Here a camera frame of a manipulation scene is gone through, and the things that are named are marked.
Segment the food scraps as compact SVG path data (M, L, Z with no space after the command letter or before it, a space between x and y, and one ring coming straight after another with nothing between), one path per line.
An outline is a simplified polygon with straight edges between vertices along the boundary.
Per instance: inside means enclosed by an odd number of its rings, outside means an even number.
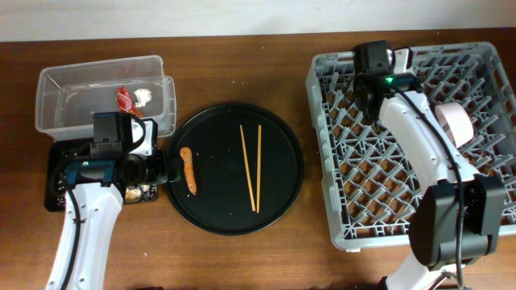
M158 186L156 184L141 184L134 188L127 188L124 202L139 203L154 201L158 196Z

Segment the orange carrot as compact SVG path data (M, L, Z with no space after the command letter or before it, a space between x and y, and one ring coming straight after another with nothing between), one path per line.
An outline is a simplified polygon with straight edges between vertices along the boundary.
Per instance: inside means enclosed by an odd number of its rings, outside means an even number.
M187 187L193 195L196 195L197 184L194 176L193 154L191 149L189 147L183 147L180 150L180 156L184 164L184 174Z

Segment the red snack wrapper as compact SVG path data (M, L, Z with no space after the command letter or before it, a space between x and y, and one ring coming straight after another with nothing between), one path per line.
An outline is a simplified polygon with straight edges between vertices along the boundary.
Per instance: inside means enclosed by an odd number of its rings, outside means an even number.
M139 112L138 108L133 104L131 95L128 93L125 86L117 89L116 101L121 112L134 114L138 118L143 117L143 115Z

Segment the white tissue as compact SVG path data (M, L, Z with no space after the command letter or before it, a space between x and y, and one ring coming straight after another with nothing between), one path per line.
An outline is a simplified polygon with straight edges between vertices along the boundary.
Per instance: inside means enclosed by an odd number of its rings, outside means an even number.
M137 89L134 95L137 99L135 103L137 108L145 107L152 100L152 91L150 89Z

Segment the pink bowl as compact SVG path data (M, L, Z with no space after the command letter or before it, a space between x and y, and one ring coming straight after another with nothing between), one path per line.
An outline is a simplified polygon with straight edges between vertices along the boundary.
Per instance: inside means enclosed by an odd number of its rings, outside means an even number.
M474 136L470 117L466 110L456 102L435 107L435 116L447 137L456 147L461 147Z

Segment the wooden chopstick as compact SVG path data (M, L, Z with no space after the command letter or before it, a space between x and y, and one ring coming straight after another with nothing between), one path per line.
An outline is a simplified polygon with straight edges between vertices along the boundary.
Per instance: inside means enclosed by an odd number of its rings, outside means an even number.
M262 144L262 126L258 126L257 136L257 172L256 172L256 212L260 212L260 193L261 193L261 146Z
M252 181L251 181L251 175L250 175L249 165L248 165L247 148L246 148L245 137L244 137L242 125L239 125L239 131L240 131L240 138L241 138L241 144L242 144L242 150L243 150L244 167L245 167L245 172L246 172L248 192L249 192L252 212L256 212L256 203L255 203L254 193L253 193L253 189L252 189Z

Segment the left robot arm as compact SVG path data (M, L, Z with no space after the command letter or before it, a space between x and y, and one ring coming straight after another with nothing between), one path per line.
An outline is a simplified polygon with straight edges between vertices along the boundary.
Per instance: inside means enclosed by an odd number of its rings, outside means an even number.
M168 180L157 124L129 113L94 115L94 136L62 152L48 190L64 198L64 224L48 289L101 289L114 224L128 189Z

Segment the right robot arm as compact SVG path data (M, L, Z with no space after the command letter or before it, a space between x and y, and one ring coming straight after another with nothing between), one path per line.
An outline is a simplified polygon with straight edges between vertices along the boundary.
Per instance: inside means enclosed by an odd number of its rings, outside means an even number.
M410 48L384 40L353 48L349 89L367 121L395 138L418 178L423 196L409 225L411 251L381 279L381 289L435 289L445 279L465 287L463 268L497 248L506 187L483 176L458 151L472 139L461 105L431 108L412 69Z

